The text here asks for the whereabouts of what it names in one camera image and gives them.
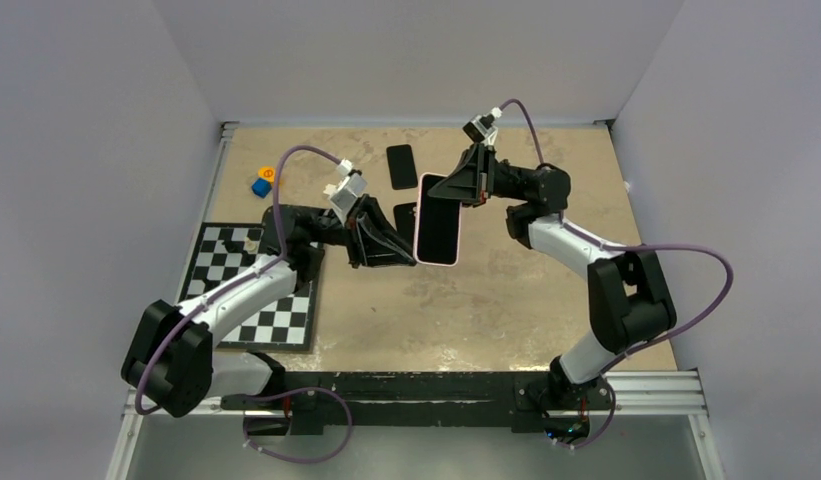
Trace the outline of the black phone case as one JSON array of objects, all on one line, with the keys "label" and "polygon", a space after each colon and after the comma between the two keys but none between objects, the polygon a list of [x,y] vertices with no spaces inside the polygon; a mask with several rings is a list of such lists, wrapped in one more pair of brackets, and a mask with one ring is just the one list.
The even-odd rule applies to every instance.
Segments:
[{"label": "black phone case", "polygon": [[396,231],[410,246],[413,246],[415,238],[416,207],[415,203],[402,203],[393,207]]}]

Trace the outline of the black phone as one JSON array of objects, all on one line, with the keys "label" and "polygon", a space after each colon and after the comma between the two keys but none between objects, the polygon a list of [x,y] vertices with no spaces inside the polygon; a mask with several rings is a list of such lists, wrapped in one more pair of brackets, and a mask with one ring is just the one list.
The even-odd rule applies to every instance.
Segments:
[{"label": "black phone", "polygon": [[393,190],[409,190],[418,187],[415,158],[409,144],[387,147],[386,160]]}]

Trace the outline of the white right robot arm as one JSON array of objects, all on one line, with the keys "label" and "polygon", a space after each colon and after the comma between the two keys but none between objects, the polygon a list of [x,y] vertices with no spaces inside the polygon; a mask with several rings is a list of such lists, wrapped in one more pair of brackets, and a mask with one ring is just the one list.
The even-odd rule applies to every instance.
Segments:
[{"label": "white right robot arm", "polygon": [[588,293],[588,332],[554,358],[544,390],[562,407],[582,399],[587,388],[633,346],[668,332],[677,314],[657,254],[594,237],[567,220],[571,178],[541,163],[518,167],[499,160],[491,146],[466,149],[455,170],[431,184],[432,199],[478,207],[491,197],[513,200],[506,210],[510,237],[578,274]]}]

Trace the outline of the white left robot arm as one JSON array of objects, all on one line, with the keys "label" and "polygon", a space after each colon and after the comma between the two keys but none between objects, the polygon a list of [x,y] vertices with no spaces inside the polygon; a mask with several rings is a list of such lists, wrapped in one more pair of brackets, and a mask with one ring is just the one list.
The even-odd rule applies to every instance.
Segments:
[{"label": "white left robot arm", "polygon": [[368,194],[345,217],[318,207],[271,206],[262,227],[254,263],[243,272],[191,300],[158,300],[143,312],[121,367],[136,390],[137,413],[164,410],[179,418],[206,398],[231,395],[275,407],[284,395],[283,366],[264,353],[219,355],[223,338],[313,280],[327,246],[344,247],[353,268],[416,263],[411,242]]}]

